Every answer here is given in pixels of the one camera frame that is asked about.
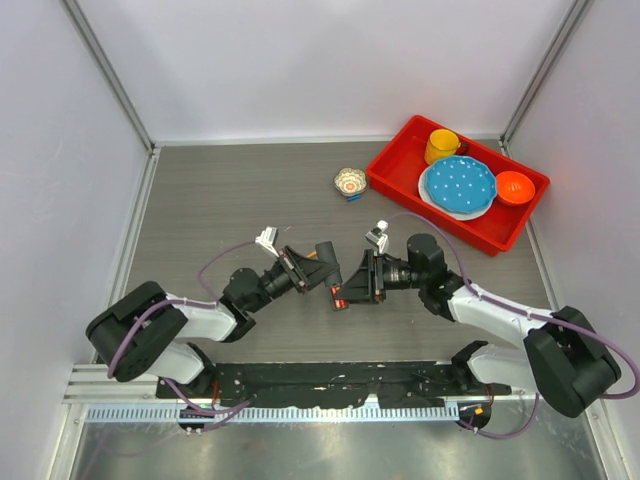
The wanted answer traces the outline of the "red orange battery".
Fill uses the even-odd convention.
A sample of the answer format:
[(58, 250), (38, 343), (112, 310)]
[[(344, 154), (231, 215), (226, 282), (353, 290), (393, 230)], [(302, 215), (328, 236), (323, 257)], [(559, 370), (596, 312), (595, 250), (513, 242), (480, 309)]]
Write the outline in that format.
[(333, 286), (330, 288), (332, 309), (334, 311), (346, 310), (349, 305), (348, 302), (339, 297), (340, 286)]

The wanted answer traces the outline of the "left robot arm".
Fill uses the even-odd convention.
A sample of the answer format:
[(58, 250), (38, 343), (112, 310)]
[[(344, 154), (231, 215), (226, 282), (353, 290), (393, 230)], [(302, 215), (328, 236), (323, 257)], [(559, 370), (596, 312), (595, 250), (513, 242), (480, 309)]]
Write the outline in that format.
[(196, 340), (234, 343), (255, 325), (252, 315), (291, 290), (305, 294), (323, 284), (334, 290), (340, 266), (330, 241), (313, 256), (283, 247), (263, 274), (240, 268), (222, 296), (199, 302), (166, 292), (147, 281), (95, 317), (85, 335), (108, 366), (107, 376), (124, 383), (148, 373), (178, 383), (190, 398), (205, 397), (213, 385)]

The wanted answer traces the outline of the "black remote control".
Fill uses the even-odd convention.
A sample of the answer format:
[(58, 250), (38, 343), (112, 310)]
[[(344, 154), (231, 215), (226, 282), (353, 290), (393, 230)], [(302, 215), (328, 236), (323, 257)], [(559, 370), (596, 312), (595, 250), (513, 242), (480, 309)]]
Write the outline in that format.
[(337, 297), (343, 280), (333, 243), (331, 241), (321, 242), (315, 248), (317, 259), (332, 268), (332, 272), (324, 279), (324, 284), (330, 293), (331, 308), (334, 312), (345, 311), (349, 308), (347, 301)]

